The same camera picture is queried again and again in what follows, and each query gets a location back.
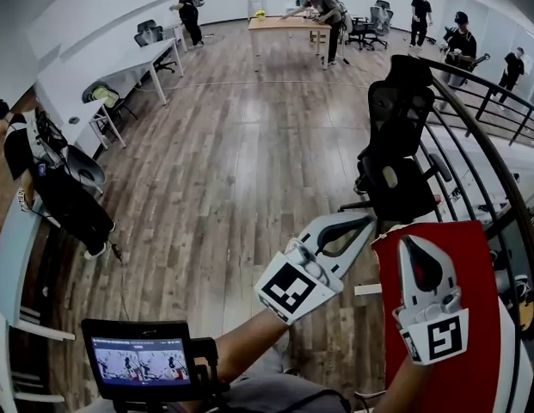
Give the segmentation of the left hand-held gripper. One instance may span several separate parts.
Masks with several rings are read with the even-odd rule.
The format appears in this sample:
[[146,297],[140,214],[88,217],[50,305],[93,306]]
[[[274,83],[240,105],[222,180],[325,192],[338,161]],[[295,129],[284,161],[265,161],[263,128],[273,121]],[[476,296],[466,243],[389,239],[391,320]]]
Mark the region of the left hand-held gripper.
[[[342,292],[343,277],[375,230],[374,218],[364,213],[332,213],[313,219],[277,253],[255,284],[258,300],[281,321],[291,325]],[[328,243],[351,232],[336,251]],[[322,252],[322,265],[314,256]]]

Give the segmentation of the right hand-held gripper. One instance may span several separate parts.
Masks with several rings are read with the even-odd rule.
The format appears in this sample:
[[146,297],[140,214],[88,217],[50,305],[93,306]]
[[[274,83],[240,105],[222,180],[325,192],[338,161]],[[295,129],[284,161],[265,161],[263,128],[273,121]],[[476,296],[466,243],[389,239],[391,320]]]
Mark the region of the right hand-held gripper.
[[[403,236],[398,262],[405,306],[397,307],[393,318],[412,362],[427,366],[464,353],[469,310],[461,306],[461,290],[452,292],[457,278],[450,256],[425,238]],[[412,308],[417,305],[418,289],[444,298]]]

